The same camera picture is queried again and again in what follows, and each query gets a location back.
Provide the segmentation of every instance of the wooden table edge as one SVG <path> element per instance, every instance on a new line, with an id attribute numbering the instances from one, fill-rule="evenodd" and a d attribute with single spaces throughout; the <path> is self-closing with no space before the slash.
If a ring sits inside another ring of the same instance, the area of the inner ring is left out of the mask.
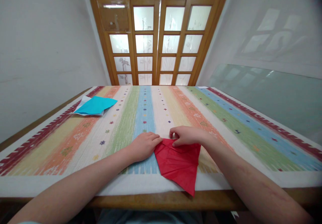
<path id="1" fill-rule="evenodd" d="M 75 97 L 69 99 L 54 110 L 31 123 L 18 133 L 6 139 L 0 144 L 0 152 L 27 134 L 29 131 L 43 123 L 49 117 L 66 107 L 69 103 L 83 95 L 88 88 Z M 301 206 L 310 208 L 319 204 L 322 196 L 321 187 L 309 188 L 284 188 L 284 190 Z M 0 198 L 1 202 L 27 203 L 32 198 Z M 121 208 L 136 210 L 222 210 L 243 211 L 247 207 L 238 197 L 234 190 L 206 190 L 196 191 L 192 198 L 186 192 L 170 191 L 153 194 L 137 195 L 113 195 L 94 197 L 87 205 L 88 207 Z"/>

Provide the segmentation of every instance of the glass panel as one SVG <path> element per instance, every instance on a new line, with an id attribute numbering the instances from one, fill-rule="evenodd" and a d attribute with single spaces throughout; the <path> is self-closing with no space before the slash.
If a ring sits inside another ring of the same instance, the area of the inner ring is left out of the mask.
<path id="1" fill-rule="evenodd" d="M 191 74 L 178 74 L 177 80 L 175 81 L 176 86 L 187 86 Z"/>
<path id="2" fill-rule="evenodd" d="M 139 74 L 139 85 L 152 85 L 152 74 Z"/>
<path id="3" fill-rule="evenodd" d="M 153 30 L 154 7 L 133 7 L 134 28 L 139 30 Z"/>
<path id="4" fill-rule="evenodd" d="M 322 145 L 322 79 L 220 64 L 206 85 Z"/>
<path id="5" fill-rule="evenodd" d="M 165 12 L 165 31 L 180 31 L 184 7 L 167 7 Z"/>
<path id="6" fill-rule="evenodd" d="M 116 71 L 131 71 L 130 58 L 127 56 L 114 57 Z"/>
<path id="7" fill-rule="evenodd" d="M 173 71 L 175 64 L 175 57 L 161 58 L 161 71 Z"/>
<path id="8" fill-rule="evenodd" d="M 110 35 L 113 53 L 129 53 L 127 35 Z"/>
<path id="9" fill-rule="evenodd" d="M 152 56 L 139 56 L 138 60 L 138 71 L 150 71 L 152 70 Z"/>
<path id="10" fill-rule="evenodd" d="M 205 30 L 211 6 L 192 6 L 188 30 Z"/>
<path id="11" fill-rule="evenodd" d="M 182 53 L 198 53 L 202 35 L 186 35 Z"/>
<path id="12" fill-rule="evenodd" d="M 181 57 L 179 71 L 192 71 L 195 60 L 195 57 Z"/>
<path id="13" fill-rule="evenodd" d="M 159 85 L 168 85 L 172 83 L 173 74 L 160 74 L 160 84 Z"/>
<path id="14" fill-rule="evenodd" d="M 177 53 L 180 36 L 163 36 L 162 53 Z"/>
<path id="15" fill-rule="evenodd" d="M 137 53 L 152 53 L 153 35 L 136 35 Z"/>
<path id="16" fill-rule="evenodd" d="M 118 74 L 118 82 L 120 86 L 130 86 L 132 84 L 132 74 Z"/>

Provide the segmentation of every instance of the white paper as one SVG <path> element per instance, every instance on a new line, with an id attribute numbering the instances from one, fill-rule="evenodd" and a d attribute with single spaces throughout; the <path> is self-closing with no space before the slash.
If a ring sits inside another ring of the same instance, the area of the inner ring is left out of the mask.
<path id="1" fill-rule="evenodd" d="M 71 114 L 79 114 L 79 115 L 82 115 L 82 116 L 88 116 L 88 115 L 96 115 L 96 116 L 103 116 L 104 114 L 104 111 L 102 111 L 100 114 L 80 114 L 80 113 L 76 113 L 76 111 L 82 106 L 84 105 L 86 102 L 88 102 L 89 100 L 91 100 L 90 97 L 87 97 L 87 96 L 83 96 L 80 104 L 76 107 L 75 111 L 72 112 Z"/>

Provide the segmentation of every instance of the orange stripe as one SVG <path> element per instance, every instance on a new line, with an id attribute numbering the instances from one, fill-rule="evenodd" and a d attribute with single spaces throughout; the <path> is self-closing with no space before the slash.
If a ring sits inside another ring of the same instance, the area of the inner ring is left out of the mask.
<path id="1" fill-rule="evenodd" d="M 119 89 L 120 86 L 113 87 L 104 97 L 114 97 Z M 99 116 L 84 117 L 35 175 L 63 174 L 79 146 L 86 139 L 99 118 Z"/>
<path id="2" fill-rule="evenodd" d="M 191 126 L 198 127 L 206 130 L 213 136 L 215 136 L 220 142 L 226 145 L 232 151 L 233 148 L 226 142 L 226 140 L 221 136 L 218 130 L 204 117 L 204 115 L 199 111 L 199 109 L 190 101 L 189 98 L 178 88 L 170 87 L 174 97 L 180 104 L 181 109 L 186 115 L 186 118 L 191 123 Z"/>

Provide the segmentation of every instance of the red origami paper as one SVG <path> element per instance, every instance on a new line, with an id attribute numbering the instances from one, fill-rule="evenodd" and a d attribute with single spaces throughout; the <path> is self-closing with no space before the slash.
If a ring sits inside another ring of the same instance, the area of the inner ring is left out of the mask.
<path id="1" fill-rule="evenodd" d="M 173 147 L 175 139 L 166 139 L 155 147 L 160 173 L 163 177 L 176 182 L 186 192 L 195 196 L 200 144 Z"/>

